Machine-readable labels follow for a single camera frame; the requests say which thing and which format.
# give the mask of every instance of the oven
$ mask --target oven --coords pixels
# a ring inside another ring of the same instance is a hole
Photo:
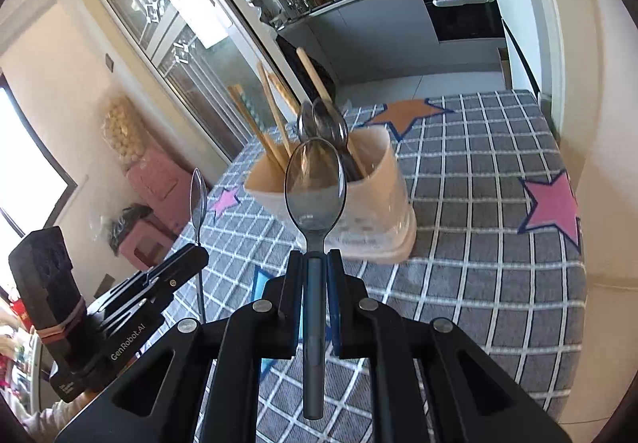
[[[439,41],[504,38],[496,0],[423,0]]]

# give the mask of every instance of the silver bolt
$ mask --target silver bolt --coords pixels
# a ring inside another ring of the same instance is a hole
[[[439,317],[432,322],[432,327],[439,333],[449,333],[454,328],[454,324],[452,324],[452,321],[450,321],[450,319]]]
[[[359,301],[359,308],[366,311],[375,311],[379,307],[379,303],[370,297],[366,297]]]
[[[270,308],[272,308],[272,303],[268,299],[260,299],[253,303],[253,309],[257,313],[266,313],[270,311]]]
[[[177,323],[177,330],[181,333],[192,333],[197,329],[197,321],[195,319],[182,319]]]

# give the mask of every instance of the orange star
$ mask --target orange star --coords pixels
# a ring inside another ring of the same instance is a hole
[[[366,121],[365,124],[387,124],[397,140],[412,129],[417,119],[439,116],[448,112],[454,112],[447,108],[441,108],[428,102],[429,100],[408,100],[396,103],[384,104],[384,111]]]

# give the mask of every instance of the gray checkered tablecloth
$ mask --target gray checkered tablecloth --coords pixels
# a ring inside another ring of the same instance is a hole
[[[398,265],[347,260],[346,272],[361,277],[371,297],[405,317],[452,319],[557,418],[581,351],[585,267],[575,246],[554,227],[518,234],[532,207],[519,178],[549,182],[564,167],[554,138],[526,91],[430,102],[455,113],[419,119],[403,140],[394,141],[418,223],[412,254]],[[357,108],[346,119],[352,127],[380,111],[380,106]],[[209,200],[222,188],[240,185],[261,154],[253,140]],[[281,275],[295,247],[294,234],[243,188],[237,196],[240,204],[216,221],[209,215],[202,231],[210,253],[203,272],[208,321],[251,300],[256,265]],[[189,225],[173,249],[193,239]],[[176,321],[197,318],[194,280],[176,292],[165,317],[167,324],[152,341]],[[308,421],[301,415],[298,351],[262,379],[257,441],[371,440],[367,364],[338,360],[331,352],[330,345],[324,418]]]

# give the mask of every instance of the tablecloth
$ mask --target tablecloth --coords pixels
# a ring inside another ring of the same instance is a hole
[[[560,223],[525,229],[538,205],[525,182],[549,186],[564,175],[556,142],[527,91],[429,102],[449,112],[419,119],[400,141],[393,140],[418,223],[412,254],[397,265],[346,260],[346,272],[361,277],[371,297],[405,317],[452,319],[557,418],[583,335],[580,231],[574,239]],[[381,105],[355,108],[345,117],[353,127],[381,111]],[[285,272],[288,253],[296,248],[295,235],[241,187],[261,154],[253,140],[209,195],[212,204],[224,189],[236,192],[238,204],[209,214],[202,230],[210,253],[203,271],[208,321],[258,297],[254,290]],[[193,239],[190,224],[173,249]],[[178,320],[197,318],[194,280],[175,293],[165,317],[151,342]],[[369,441],[366,362],[338,360],[328,346],[325,416],[308,421],[301,415],[299,355],[298,350],[295,359],[276,361],[264,371],[257,441]]]

